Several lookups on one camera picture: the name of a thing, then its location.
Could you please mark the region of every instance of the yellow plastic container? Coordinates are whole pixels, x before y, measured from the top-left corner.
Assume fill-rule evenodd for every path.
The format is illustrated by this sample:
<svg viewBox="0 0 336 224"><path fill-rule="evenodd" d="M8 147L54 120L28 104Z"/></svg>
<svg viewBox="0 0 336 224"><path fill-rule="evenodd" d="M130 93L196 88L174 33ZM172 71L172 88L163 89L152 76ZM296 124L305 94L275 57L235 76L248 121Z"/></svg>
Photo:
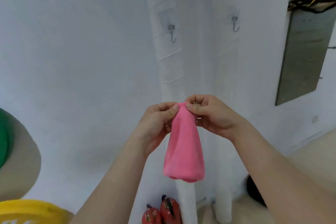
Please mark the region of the yellow plastic container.
<svg viewBox="0 0 336 224"><path fill-rule="evenodd" d="M38 200L0 202L0 224L67 224L73 213Z"/></svg>

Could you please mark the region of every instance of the person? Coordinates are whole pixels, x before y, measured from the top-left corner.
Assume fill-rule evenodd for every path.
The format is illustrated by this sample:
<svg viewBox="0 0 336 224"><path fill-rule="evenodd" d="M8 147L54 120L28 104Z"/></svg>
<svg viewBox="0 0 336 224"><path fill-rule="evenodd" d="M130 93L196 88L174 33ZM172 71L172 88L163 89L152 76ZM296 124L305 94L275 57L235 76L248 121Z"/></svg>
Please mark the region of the person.
<svg viewBox="0 0 336 224"><path fill-rule="evenodd" d="M299 171L242 116L218 98L195 94L187 109L196 125L230 140L275 223L336 223L335 196ZM114 163L70 224L126 224L146 160L171 131L175 102L147 108Z"/></svg>

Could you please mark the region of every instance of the person's left hand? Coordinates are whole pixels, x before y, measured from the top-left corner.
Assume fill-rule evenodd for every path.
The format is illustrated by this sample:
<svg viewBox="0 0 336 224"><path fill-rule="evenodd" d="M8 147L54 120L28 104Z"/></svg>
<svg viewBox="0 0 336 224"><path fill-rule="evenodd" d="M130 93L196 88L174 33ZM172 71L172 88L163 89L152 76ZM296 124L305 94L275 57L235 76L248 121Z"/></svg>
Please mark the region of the person's left hand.
<svg viewBox="0 0 336 224"><path fill-rule="evenodd" d="M176 102L165 102L147 108L133 135L144 140L145 154L151 154L171 131L171 121L179 111Z"/></svg>

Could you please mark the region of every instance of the metal panel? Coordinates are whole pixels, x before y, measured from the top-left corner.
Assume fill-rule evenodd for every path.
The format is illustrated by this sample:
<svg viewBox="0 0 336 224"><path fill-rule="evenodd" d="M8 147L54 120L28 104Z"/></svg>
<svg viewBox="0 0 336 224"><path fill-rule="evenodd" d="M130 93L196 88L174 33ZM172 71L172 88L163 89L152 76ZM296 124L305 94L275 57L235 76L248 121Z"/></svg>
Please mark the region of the metal panel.
<svg viewBox="0 0 336 224"><path fill-rule="evenodd" d="M316 90L335 19L336 8L292 12L275 105Z"/></svg>

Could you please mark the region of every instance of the pink cloth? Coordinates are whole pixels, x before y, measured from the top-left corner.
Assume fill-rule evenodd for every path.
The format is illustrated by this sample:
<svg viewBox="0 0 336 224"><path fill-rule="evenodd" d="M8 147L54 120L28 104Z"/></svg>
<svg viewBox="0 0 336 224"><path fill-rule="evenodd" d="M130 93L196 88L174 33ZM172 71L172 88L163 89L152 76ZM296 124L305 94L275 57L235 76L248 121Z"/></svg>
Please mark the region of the pink cloth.
<svg viewBox="0 0 336 224"><path fill-rule="evenodd" d="M201 181L205 169L196 118L187 110L186 103L178 105L180 109L172 122L163 174L189 183Z"/></svg>

